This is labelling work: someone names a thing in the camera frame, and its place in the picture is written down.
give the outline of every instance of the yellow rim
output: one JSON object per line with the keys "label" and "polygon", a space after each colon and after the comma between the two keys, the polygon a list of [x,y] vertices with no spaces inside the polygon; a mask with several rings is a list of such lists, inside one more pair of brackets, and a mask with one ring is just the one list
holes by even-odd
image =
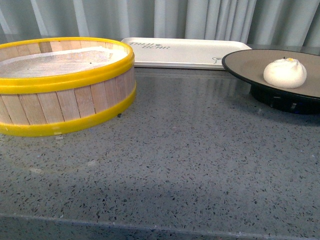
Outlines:
{"label": "yellow rim", "polygon": [[135,62],[134,51],[129,45],[116,40],[96,37],[54,37],[25,40],[1,44],[0,49],[53,41],[96,41],[112,43],[128,49],[128,54],[125,58],[115,63],[81,72],[45,77],[0,78],[0,94],[45,93],[92,85],[125,73]]}
{"label": "yellow rim", "polygon": [[42,125],[14,125],[0,123],[0,133],[20,137],[41,137],[67,134],[87,129],[110,120],[126,110],[135,100],[136,88],[137,84],[135,84],[133,91],[126,99],[113,107],[84,118]]}

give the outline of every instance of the steamed bun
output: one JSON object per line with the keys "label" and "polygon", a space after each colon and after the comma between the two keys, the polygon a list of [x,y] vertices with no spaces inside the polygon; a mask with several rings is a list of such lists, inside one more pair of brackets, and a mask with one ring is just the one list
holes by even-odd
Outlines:
{"label": "steamed bun", "polygon": [[283,58],[269,63],[264,69],[263,78],[273,86],[295,89],[306,81],[307,70],[297,59]]}

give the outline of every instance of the curtain fold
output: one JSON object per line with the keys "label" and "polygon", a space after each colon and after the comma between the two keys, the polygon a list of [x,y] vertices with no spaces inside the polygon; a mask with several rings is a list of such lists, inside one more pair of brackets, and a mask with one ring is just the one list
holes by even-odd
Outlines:
{"label": "curtain fold", "polygon": [[320,47],[320,0],[0,0],[0,34]]}

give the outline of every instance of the wooden bucket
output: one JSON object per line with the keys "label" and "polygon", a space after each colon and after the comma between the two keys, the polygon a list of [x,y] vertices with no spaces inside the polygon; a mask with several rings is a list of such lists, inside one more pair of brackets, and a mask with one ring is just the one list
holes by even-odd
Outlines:
{"label": "wooden bucket", "polygon": [[38,137],[83,130],[117,116],[136,96],[134,53],[125,43],[92,37],[59,37],[0,45],[0,61],[99,46],[124,51],[125,57],[68,74],[27,78],[0,75],[0,133]]}

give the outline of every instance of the terrazzo countertop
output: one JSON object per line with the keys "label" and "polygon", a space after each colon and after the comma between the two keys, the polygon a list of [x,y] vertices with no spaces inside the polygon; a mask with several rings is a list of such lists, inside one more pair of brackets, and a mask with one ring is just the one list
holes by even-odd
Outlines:
{"label": "terrazzo countertop", "polygon": [[0,134],[0,239],[320,238],[320,115],[264,105],[225,71],[136,80],[98,126]]}

